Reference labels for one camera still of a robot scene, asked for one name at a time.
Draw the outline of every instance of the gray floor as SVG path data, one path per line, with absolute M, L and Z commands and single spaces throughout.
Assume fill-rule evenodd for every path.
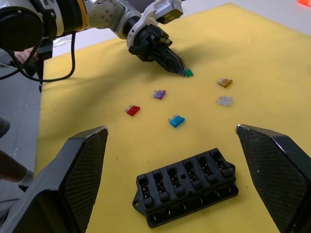
M 0 76 L 12 69 L 0 67 Z M 40 113 L 39 84 L 17 74 L 0 81 L 0 116 L 11 122 L 9 132 L 0 139 L 0 148 L 14 159 L 34 169 Z M 17 184 L 0 181 L 0 201 L 19 198 Z M 0 210 L 12 203 L 0 204 Z

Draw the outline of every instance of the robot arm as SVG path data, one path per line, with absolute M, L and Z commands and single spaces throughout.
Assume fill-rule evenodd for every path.
M 143 15 L 126 0 L 0 0 L 0 47 L 21 51 L 42 38 L 110 28 L 142 61 L 183 74 L 181 59 L 168 48 L 169 36 L 156 26 L 182 14 L 181 0 L 156 0 Z

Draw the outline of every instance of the person's hand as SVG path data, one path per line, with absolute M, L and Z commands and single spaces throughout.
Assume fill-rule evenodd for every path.
M 29 49 L 25 49 L 23 52 L 14 52 L 15 57 L 23 64 L 27 58 L 29 57 L 30 53 L 32 52 L 33 47 Z M 36 61 L 39 61 L 38 53 L 35 52 L 34 57 Z

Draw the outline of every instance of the yellow mat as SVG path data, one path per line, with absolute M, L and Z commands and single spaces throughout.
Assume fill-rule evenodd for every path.
M 311 153 L 311 39 L 232 4 L 176 20 L 162 28 L 194 76 L 142 63 L 114 39 L 76 52 L 77 69 L 44 85 L 35 170 L 38 173 L 77 132 L 107 125 L 102 182 L 88 233 L 278 232 L 253 187 L 235 135 L 238 123 L 289 135 Z M 45 78 L 68 73 L 69 54 L 46 62 Z M 233 79 L 228 89 L 216 84 Z M 163 100 L 151 97 L 166 90 Z M 217 105 L 232 96 L 230 108 Z M 141 107 L 131 117 L 129 105 Z M 167 119 L 186 119 L 175 129 Z M 149 229 L 132 207 L 136 176 L 219 148 L 237 168 L 239 195 Z

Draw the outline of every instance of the green fuse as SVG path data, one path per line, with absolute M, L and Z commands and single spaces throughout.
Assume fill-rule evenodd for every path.
M 184 77 L 190 77 L 190 76 L 193 76 L 192 71 L 190 69 L 186 69 Z

